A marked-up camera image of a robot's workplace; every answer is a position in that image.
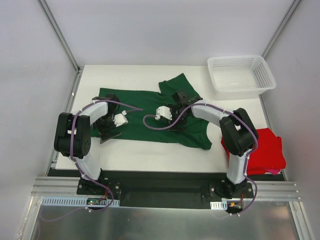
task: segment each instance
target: purple cable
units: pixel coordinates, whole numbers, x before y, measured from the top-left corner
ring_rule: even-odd
[[[176,120],[175,120],[173,123],[171,123],[169,126],[165,126],[165,127],[153,127],[153,126],[149,126],[149,125],[146,123],[146,118],[155,117],[155,115],[151,115],[151,114],[145,115],[145,116],[143,117],[143,120],[142,120],[142,121],[143,121],[143,124],[144,124],[148,129],[152,129],[152,130],[167,130],[167,129],[173,127],[173,126],[179,121],[179,119],[182,117],[182,115],[183,115],[189,108],[192,108],[192,107],[194,107],[194,106],[208,106],[208,107],[213,108],[213,109],[215,109],[215,110],[218,110],[218,111],[220,111],[220,112],[223,112],[223,113],[226,113],[226,114],[231,115],[232,117],[234,117],[235,119],[237,119],[237,120],[239,121],[239,123],[248,130],[248,132],[252,135],[252,137],[253,137],[253,139],[254,139],[255,146],[254,146],[254,148],[253,148],[251,151],[249,151],[249,152],[246,154],[246,156],[245,156],[245,162],[244,162],[244,167],[243,167],[243,171],[242,171],[242,172],[243,172],[243,175],[244,175],[245,179],[246,179],[247,181],[253,183],[253,185],[254,185],[254,187],[255,187],[255,192],[254,192],[254,196],[253,196],[252,201],[248,204],[248,206],[246,206],[246,207],[241,211],[241,212],[243,212],[243,211],[247,210],[247,209],[253,204],[253,202],[254,202],[254,201],[256,200],[256,198],[257,198],[258,186],[257,186],[257,184],[255,183],[255,181],[253,181],[252,179],[250,179],[250,178],[247,176],[247,166],[248,166],[248,157],[250,156],[250,154],[252,154],[252,153],[253,153],[255,150],[257,150],[257,148],[258,148],[258,139],[257,139],[256,135],[253,133],[253,131],[248,127],[248,125],[247,125],[244,121],[242,121],[242,119],[240,119],[240,118],[239,118],[237,115],[235,115],[233,112],[231,112],[231,111],[226,111],[226,110],[224,110],[224,109],[221,108],[221,107],[218,107],[218,106],[215,106],[215,105],[212,105],[212,104],[209,104],[209,103],[194,103],[194,104],[191,104],[191,105],[187,106],[185,109],[183,109],[182,112],[179,114],[179,116],[176,118]]]
[[[130,112],[133,112],[133,111],[143,111],[142,108],[138,108],[138,107],[135,107],[135,106],[130,106],[128,104],[125,104],[125,103],[122,103],[122,102],[118,102],[118,101],[113,101],[113,100],[98,100],[96,101],[95,103],[90,103],[88,104],[87,106],[83,107],[81,111],[78,111],[75,115],[74,115],[74,118],[73,118],[73,121],[72,121],[72,127],[71,127],[71,139],[70,139],[70,159],[75,162],[75,166],[76,168],[79,170],[79,172],[81,173],[81,175],[83,175],[84,177],[86,177],[87,179],[89,179],[91,182],[99,185],[100,187],[104,188],[106,191],[108,191],[111,195],[111,201],[110,203],[108,203],[106,206],[104,206],[103,208],[101,209],[98,209],[98,210],[94,210],[94,209],[91,209],[92,212],[101,212],[103,211],[104,209],[106,209],[107,207],[109,207],[113,201],[114,201],[114,195],[112,193],[112,191],[105,185],[97,182],[96,180],[92,179],[91,177],[89,177],[82,169],[81,167],[79,166],[79,164],[77,163],[77,160],[74,158],[74,148],[73,148],[73,145],[74,145],[74,140],[75,140],[75,128],[76,128],[76,121],[77,121],[77,118],[78,116],[86,109],[90,108],[91,106],[93,106],[94,104],[97,104],[97,103],[114,103],[114,104],[119,104],[119,105],[122,105],[122,106],[125,106],[125,107],[128,107],[128,108],[131,108],[132,110],[130,110]],[[39,211],[39,218],[44,221],[44,222],[55,222],[55,221],[58,221],[60,219],[63,219],[67,216],[69,216],[70,214],[73,214],[74,212],[80,210],[80,209],[85,209],[84,207],[78,207],[76,209],[73,209],[72,211],[68,212],[67,214],[63,215],[63,216],[60,216],[60,217],[57,217],[57,218],[54,218],[54,219],[45,219],[43,218],[42,216],[42,211],[43,211],[43,208],[41,207],[40,208],[40,211]]]

